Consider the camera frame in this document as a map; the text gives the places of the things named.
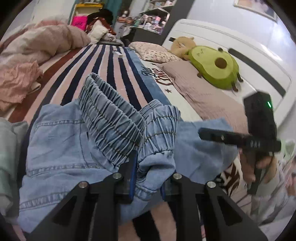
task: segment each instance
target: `dark gray headboard stripe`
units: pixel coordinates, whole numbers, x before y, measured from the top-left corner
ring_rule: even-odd
[[[264,79],[266,79],[282,97],[285,96],[285,89],[268,72],[266,72],[263,68],[256,64],[253,60],[249,59],[247,56],[243,55],[233,48],[228,49],[228,53],[249,65],[253,70],[258,72]]]

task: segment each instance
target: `green plush toy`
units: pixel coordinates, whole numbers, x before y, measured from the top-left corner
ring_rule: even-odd
[[[243,82],[236,60],[221,48],[216,50],[207,46],[196,46],[189,52],[189,59],[198,69],[198,76],[203,76],[217,88],[232,88],[237,92],[236,81]]]

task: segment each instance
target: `white headboard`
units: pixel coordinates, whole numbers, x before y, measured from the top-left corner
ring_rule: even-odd
[[[274,119],[279,127],[296,97],[296,75],[280,57],[257,41],[228,28],[202,21],[181,19],[173,26],[163,46],[170,49],[174,39],[194,37],[197,45],[228,51],[236,59],[244,79],[239,92],[224,91],[242,103],[242,99],[256,90],[271,95]]]

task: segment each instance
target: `beige plush toy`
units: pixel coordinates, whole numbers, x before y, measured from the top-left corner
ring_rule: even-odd
[[[170,48],[171,53],[178,56],[179,58],[189,60],[189,50],[193,49],[196,46],[193,40],[193,37],[178,37],[177,39],[175,39],[172,47]]]

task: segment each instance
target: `spotted pillow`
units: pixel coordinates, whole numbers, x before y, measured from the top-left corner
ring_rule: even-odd
[[[145,42],[132,42],[129,47],[134,48],[145,61],[155,63],[166,63],[172,61],[181,61],[182,59],[168,52],[168,50],[160,45],[145,43]]]

